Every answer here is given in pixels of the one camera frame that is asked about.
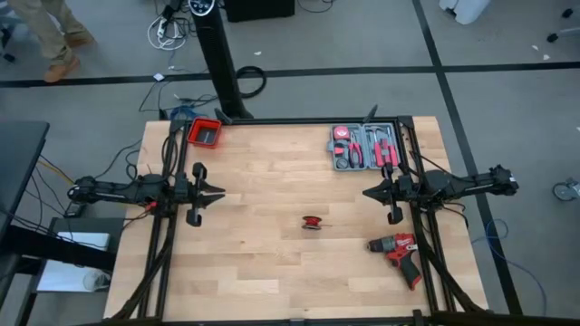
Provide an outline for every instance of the wooden tabletop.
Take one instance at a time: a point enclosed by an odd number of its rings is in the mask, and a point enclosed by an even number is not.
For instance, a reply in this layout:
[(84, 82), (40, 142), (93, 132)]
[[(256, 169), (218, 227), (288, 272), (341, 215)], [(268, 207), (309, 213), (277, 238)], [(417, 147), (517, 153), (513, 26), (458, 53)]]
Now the wooden tabletop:
[[(414, 120), (421, 153), (449, 168), (436, 119)], [(141, 174), (161, 171), (168, 129), (168, 122), (147, 124)], [(187, 206), (179, 210), (164, 321), (392, 317), (413, 309), (429, 314), (423, 281), (410, 291), (383, 254), (365, 248), (371, 239), (412, 233), (408, 205), (401, 204), (403, 221), (389, 225), (389, 208), (362, 195), (380, 183), (380, 172), (334, 171), (328, 138), (327, 125), (228, 126), (217, 149), (188, 148), (189, 179), (193, 163), (203, 162), (208, 183), (227, 195), (200, 212), (202, 227), (186, 224)], [(434, 167), (425, 162), (425, 168)], [(141, 211), (130, 208), (127, 217)], [(320, 216), (323, 229), (303, 230), (306, 215)], [(449, 271), (487, 307), (462, 218), (447, 211), (437, 218)], [(105, 317), (119, 310), (143, 275), (152, 220), (124, 231)], [(420, 266), (419, 254), (412, 258)], [(433, 275), (442, 307), (440, 280)], [(157, 288), (156, 281), (151, 313)]]

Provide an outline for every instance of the spool of wire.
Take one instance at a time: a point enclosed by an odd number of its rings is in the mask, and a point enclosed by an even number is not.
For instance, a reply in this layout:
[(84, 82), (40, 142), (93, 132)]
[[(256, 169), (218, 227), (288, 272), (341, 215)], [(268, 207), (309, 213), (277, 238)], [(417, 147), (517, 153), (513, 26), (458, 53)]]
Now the spool of wire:
[(320, 222), (323, 220), (322, 218), (316, 216), (304, 216), (302, 219), (304, 220), (304, 225), (302, 225), (304, 230), (322, 229), (322, 227), (320, 227)]

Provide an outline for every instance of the red pliers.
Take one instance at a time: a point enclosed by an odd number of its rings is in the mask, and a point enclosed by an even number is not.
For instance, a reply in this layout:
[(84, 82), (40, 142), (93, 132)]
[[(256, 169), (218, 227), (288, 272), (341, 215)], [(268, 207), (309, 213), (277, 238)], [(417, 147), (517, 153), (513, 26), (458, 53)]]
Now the red pliers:
[(361, 144), (356, 141), (354, 132), (351, 131), (351, 143), (348, 144), (349, 159), (351, 160), (351, 168), (358, 166), (364, 168), (363, 152), (361, 151)]

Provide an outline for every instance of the yellow cable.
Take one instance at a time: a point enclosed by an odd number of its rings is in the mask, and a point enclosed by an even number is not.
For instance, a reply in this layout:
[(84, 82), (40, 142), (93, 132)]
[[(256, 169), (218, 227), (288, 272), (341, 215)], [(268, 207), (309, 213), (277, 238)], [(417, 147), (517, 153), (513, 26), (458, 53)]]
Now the yellow cable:
[(53, 168), (53, 166), (46, 164), (46, 163), (42, 162), (41, 160), (39, 160), (38, 163), (42, 164), (45, 168), (49, 168), (52, 172), (56, 173), (59, 177), (63, 178), (64, 181), (66, 181), (66, 183), (68, 183), (69, 185), (74, 184), (74, 182), (72, 180), (70, 180), (67, 176), (62, 174), (61, 171), (57, 170), (56, 168)]

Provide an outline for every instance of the person's leg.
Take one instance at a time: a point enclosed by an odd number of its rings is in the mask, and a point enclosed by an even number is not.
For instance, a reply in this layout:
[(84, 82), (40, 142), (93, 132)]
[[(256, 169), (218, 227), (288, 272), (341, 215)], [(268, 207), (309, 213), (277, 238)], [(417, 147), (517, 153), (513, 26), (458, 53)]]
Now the person's leg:
[(44, 76), (47, 82), (57, 82), (78, 67), (79, 60), (74, 57), (63, 35), (46, 13), (41, 0), (8, 0), (8, 4), (26, 22), (28, 28), (38, 35), (42, 54), (51, 61), (51, 68)]
[(53, 15), (61, 25), (64, 40), (72, 48), (92, 43), (91, 33), (73, 16), (64, 0), (41, 0), (46, 11)]

